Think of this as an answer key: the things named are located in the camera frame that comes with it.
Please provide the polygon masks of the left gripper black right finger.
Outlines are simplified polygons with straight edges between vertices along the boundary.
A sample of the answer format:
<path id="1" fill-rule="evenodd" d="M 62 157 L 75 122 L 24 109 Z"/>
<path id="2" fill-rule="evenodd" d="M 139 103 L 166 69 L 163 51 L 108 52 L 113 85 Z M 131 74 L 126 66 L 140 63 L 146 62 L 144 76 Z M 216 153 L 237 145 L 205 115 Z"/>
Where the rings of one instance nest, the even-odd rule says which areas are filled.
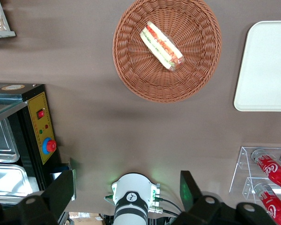
<path id="1" fill-rule="evenodd" d="M 180 198 L 185 211 L 174 225 L 274 225 L 275 221 L 259 205 L 241 202 L 232 208 L 216 197 L 202 194 L 189 171 L 180 173 Z"/>

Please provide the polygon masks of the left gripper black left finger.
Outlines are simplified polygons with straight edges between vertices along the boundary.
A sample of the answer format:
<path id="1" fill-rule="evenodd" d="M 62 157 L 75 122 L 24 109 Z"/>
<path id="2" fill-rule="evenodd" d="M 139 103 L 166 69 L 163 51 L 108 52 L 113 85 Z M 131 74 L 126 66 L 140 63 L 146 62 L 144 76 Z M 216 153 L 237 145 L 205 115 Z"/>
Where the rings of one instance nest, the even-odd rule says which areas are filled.
<path id="1" fill-rule="evenodd" d="M 0 204 L 0 225 L 57 225 L 73 195 L 73 172 L 65 170 L 41 194 L 33 193 L 8 209 Z"/>

